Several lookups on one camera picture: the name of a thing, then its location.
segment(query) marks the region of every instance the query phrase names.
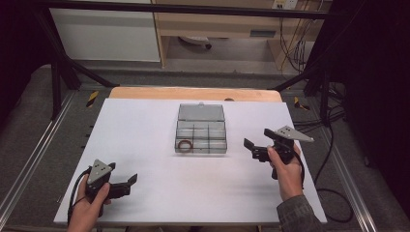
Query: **person's right hand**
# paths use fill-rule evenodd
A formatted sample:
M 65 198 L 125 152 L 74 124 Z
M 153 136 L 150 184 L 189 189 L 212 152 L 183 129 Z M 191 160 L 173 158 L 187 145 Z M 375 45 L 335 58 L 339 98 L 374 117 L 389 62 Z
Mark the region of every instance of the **person's right hand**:
M 301 154 L 301 150 L 296 144 L 294 150 Z M 285 165 L 279 157 L 277 151 L 271 146 L 268 146 L 268 154 L 271 159 L 271 165 L 275 167 L 278 173 L 280 196 L 283 201 L 304 194 L 302 191 L 301 165 L 296 158 L 293 158 L 287 165 Z

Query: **wall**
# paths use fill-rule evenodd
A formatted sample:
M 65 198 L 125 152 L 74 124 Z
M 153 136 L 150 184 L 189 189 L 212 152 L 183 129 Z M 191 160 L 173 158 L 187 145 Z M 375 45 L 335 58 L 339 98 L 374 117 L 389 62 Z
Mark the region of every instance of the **wall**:
M 150 3 L 150 0 L 109 2 Z M 64 48 L 73 59 L 160 61 L 151 13 L 50 10 Z

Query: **sleeve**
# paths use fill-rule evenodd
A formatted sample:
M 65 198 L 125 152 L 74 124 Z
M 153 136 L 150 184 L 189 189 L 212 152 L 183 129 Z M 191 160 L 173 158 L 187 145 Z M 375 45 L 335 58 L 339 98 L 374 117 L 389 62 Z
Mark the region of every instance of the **sleeve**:
M 294 196 L 277 207 L 281 230 L 326 231 L 304 195 Z

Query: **wooden edge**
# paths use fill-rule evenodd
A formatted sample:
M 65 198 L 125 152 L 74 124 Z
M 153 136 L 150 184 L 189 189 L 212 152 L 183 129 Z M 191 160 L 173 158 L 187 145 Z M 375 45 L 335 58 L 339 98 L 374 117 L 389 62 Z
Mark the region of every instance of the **wooden edge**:
M 183 87 L 115 87 L 111 99 L 282 102 L 278 91 Z

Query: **clear plastic box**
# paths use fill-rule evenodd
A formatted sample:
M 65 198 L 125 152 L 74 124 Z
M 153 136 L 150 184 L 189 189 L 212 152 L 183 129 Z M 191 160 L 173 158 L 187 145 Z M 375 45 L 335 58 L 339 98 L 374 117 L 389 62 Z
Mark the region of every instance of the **clear plastic box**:
M 225 117 L 220 104 L 180 104 L 175 152 L 225 154 Z

